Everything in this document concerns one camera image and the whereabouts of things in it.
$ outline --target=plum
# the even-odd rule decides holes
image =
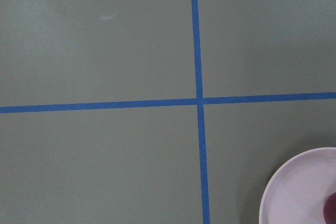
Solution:
[[[323,216],[326,224],[336,224],[336,193],[330,195],[325,201]]]

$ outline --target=dark red object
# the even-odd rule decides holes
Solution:
[[[325,201],[323,216],[326,224],[336,224],[336,193],[330,195]]]

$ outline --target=gray square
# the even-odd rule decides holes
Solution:
[[[206,97],[336,90],[336,0],[199,0]]]
[[[194,106],[2,114],[0,223],[202,223]]]
[[[0,106],[195,97],[191,0],[0,6]]]
[[[336,101],[207,105],[212,224],[258,223],[267,182],[285,161],[336,147]]]

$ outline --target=plate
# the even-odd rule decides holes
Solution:
[[[284,163],[268,182],[259,224],[326,224],[323,205],[336,192],[336,148],[303,152]]]

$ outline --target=white plate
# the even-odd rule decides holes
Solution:
[[[326,224],[323,205],[336,192],[336,148],[303,152],[284,163],[268,182],[259,224]]]

